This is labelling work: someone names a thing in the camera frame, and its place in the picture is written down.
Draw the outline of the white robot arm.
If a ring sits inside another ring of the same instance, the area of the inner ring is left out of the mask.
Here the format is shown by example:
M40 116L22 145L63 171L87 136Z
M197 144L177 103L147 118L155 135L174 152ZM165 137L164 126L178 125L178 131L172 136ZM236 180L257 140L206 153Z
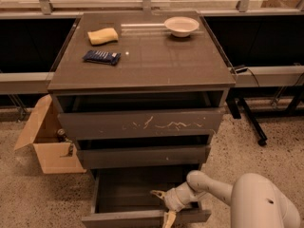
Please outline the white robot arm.
M231 228L300 228L295 205L270 180L255 173L243 174L234 184L228 184L193 170L178 187L152 190L151 194L167 208L162 228L171 228L177 213L205 194L230 207Z

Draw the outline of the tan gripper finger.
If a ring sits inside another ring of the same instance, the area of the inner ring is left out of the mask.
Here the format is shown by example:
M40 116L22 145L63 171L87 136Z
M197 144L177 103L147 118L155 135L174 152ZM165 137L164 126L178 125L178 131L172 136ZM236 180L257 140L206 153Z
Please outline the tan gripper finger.
M175 222L177 213L175 211L168 211L164 213L162 228L171 228Z
M162 190L151 190L150 194L156 196L160 200L164 200L165 198L165 192Z

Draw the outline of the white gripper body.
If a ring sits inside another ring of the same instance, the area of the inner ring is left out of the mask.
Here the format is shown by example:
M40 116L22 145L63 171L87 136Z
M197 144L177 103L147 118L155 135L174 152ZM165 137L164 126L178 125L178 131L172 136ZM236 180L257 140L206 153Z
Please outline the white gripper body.
M179 212L191 202L198 202L206 194L205 191L194 191L187 182L168 190L164 195L165 206L170 211Z

